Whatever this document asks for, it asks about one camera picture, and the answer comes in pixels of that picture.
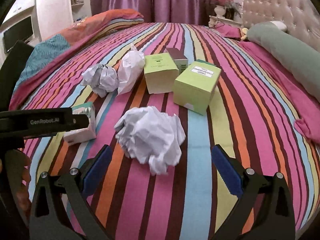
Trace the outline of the person's left hand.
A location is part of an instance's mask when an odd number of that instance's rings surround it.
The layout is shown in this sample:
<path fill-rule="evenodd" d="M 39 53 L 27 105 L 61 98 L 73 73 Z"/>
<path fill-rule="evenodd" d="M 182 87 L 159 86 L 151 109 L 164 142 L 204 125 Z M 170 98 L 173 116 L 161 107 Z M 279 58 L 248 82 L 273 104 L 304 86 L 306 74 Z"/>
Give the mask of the person's left hand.
<path fill-rule="evenodd" d="M 1 156 L 1 201 L 10 218 L 28 224 L 30 208 L 26 183 L 31 180 L 30 158 L 19 150 L 9 150 Z"/>

